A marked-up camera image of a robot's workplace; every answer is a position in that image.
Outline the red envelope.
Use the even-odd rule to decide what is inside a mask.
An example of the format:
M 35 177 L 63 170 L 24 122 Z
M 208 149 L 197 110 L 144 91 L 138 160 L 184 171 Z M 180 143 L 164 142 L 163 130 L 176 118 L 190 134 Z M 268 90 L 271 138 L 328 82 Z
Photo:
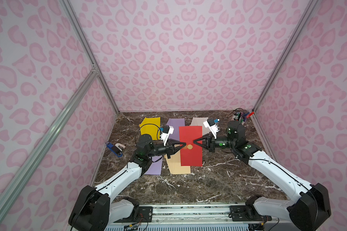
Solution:
M 201 126 L 179 127 L 179 138 L 186 146 L 180 150 L 181 166 L 202 166 L 202 148 L 194 140 L 202 136 Z

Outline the beige envelope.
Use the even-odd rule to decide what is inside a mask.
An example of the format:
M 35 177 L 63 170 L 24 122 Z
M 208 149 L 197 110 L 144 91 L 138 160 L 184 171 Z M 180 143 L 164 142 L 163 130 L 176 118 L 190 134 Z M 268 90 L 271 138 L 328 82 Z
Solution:
M 182 175 L 182 174 L 190 174 L 191 169 L 190 166 L 181 166 L 181 155 L 180 151 L 175 153 L 174 155 L 171 155 L 170 158 L 168 158 L 167 155 L 164 156 L 165 160 L 167 162 L 169 171 L 173 175 Z

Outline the purple envelope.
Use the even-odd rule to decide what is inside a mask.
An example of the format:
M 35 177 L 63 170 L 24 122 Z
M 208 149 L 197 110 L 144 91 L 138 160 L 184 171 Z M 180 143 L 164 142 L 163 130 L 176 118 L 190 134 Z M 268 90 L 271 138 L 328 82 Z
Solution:
M 152 164 L 149 169 L 146 171 L 145 175 L 161 175 L 162 172 L 162 162 L 163 157 L 152 157 Z
M 179 141 L 179 127 L 185 126 L 185 119 L 184 118 L 170 118 L 167 122 L 168 126 L 172 126 L 174 128 L 173 134 L 169 135 L 169 139 L 177 140 Z

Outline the white envelope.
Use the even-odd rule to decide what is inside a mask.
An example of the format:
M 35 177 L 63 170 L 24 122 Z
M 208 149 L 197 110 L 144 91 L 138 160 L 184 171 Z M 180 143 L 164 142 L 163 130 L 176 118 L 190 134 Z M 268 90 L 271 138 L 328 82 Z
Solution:
M 206 122 L 207 120 L 207 117 L 194 117 L 191 121 L 190 126 L 200 126 L 202 127 L 202 135 L 208 134 L 211 131 L 204 126 L 204 122 Z

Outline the yellow envelope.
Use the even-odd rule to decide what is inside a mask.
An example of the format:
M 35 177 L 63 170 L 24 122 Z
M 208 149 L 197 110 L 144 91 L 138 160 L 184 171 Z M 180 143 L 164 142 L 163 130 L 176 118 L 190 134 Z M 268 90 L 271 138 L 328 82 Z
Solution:
M 161 118 L 144 118 L 144 120 L 139 125 L 140 134 L 145 135 L 148 134 L 152 137 L 152 140 L 156 141 L 160 139 L 160 126 L 161 126 Z

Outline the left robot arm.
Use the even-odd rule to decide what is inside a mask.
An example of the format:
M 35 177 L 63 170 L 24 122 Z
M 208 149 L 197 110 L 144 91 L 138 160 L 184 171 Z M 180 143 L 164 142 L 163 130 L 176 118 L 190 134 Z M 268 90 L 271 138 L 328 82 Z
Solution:
M 186 146 L 185 142 L 168 139 L 155 143 L 148 134 L 140 136 L 132 158 L 118 173 L 105 182 L 85 186 L 75 203 L 68 224 L 78 231 L 103 231 L 121 219 L 136 219 L 139 203 L 133 199 L 114 199 L 133 181 L 143 176 L 152 164 L 152 157 L 170 157 Z

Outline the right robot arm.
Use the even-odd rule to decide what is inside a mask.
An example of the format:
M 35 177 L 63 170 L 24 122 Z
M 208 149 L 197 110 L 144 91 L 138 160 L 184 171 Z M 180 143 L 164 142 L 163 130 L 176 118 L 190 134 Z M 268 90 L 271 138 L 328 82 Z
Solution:
M 216 119 L 208 119 L 204 126 L 210 132 L 193 141 L 209 152 L 229 149 L 234 156 L 258 170 L 287 196 L 287 200 L 266 198 L 261 195 L 246 201 L 248 217 L 271 216 L 292 222 L 301 231 L 317 230 L 330 216 L 329 193 L 322 184 L 312 184 L 274 161 L 259 146 L 246 139 L 245 127 L 238 121 L 228 122 L 225 136 L 219 136 Z

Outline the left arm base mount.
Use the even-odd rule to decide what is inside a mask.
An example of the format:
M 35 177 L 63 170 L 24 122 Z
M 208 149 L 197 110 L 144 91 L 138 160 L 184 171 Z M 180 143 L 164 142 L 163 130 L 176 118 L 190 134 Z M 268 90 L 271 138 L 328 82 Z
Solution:
M 115 223 L 138 222 L 142 218 L 145 218 L 147 222 L 152 222 L 152 215 L 153 215 L 152 206 L 142 206 L 137 200 L 131 197 L 123 197 L 120 202 L 122 201 L 130 202 L 134 207 L 129 216 L 121 218 L 115 221 Z

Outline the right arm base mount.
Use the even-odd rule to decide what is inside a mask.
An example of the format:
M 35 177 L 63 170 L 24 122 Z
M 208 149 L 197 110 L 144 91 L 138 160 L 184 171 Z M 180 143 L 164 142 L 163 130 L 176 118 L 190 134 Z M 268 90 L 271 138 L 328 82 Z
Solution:
M 230 213 L 228 215 L 232 221 L 262 221 L 264 223 L 271 221 L 271 216 L 260 215 L 254 206 L 256 199 L 259 199 L 261 195 L 255 195 L 250 197 L 245 205 L 230 206 Z

